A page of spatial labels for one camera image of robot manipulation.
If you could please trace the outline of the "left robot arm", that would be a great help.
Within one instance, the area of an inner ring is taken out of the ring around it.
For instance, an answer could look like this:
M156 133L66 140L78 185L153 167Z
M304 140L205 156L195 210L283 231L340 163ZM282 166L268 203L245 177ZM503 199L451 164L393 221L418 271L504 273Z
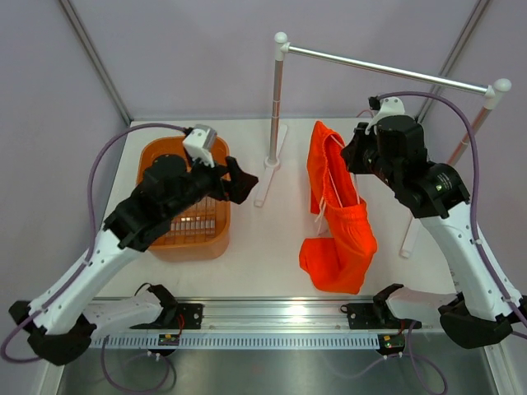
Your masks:
M235 204L247 199L258 178L245 173L235 158L228 156L225 161L206 165L195 160L187 165L181 156L157 157L70 270L40 297L18 300L10 307L16 325L28 334L35 360L66 365L98 338L142 325L168 328L178 320L178 302L161 285L109 304L107 311L90 309L89 304L195 203L206 197Z

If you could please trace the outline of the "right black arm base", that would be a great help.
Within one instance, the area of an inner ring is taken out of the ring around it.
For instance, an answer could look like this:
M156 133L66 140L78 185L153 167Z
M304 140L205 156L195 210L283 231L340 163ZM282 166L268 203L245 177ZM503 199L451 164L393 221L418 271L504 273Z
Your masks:
M367 302L351 302L342 304L339 311L345 314L348 326L352 330L359 329L408 329L411 319L396 318L388 308L387 299L395 291L402 289L402 284L387 286Z

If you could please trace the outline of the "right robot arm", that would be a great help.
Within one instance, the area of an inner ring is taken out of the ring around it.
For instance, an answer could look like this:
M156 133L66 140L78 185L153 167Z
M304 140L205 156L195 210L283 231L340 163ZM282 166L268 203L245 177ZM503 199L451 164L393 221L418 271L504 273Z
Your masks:
M415 321L440 327L458 346L497 344L513 333L526 298L506 280L495 258L484 263L470 222L473 203L450 165L428 160L422 125L407 115L390 115L374 125L359 123L341 151L347 170L373 174L436 241L450 269L454 294L435 294L393 284L373 298L381 326Z

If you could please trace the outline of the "pink clothes hanger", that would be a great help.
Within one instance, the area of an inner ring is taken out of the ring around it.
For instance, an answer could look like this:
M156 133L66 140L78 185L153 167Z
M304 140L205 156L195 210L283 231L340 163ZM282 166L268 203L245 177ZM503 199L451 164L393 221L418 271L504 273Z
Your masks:
M323 121L314 124L307 159L310 212L316 233L329 231L335 239L372 238L366 200L341 157L343 137Z

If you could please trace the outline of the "orange shorts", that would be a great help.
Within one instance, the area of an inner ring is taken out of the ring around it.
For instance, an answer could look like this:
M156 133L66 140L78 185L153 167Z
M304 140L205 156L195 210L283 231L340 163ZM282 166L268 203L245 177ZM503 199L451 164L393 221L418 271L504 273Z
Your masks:
M343 148L337 132L315 122L306 160L310 213L316 216L315 223L326 222L330 236L304 239L299 266L316 289L356 295L377 252L377 241L366 201L341 157Z

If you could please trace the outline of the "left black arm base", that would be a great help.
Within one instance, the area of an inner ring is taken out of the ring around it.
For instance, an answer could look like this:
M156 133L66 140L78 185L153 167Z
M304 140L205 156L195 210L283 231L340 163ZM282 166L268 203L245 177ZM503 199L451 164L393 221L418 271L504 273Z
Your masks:
M132 329L190 329L198 330L203 321L203 304L178 301L163 285L143 283L135 292L147 286L150 292L161 302L161 315L151 323L132 326Z

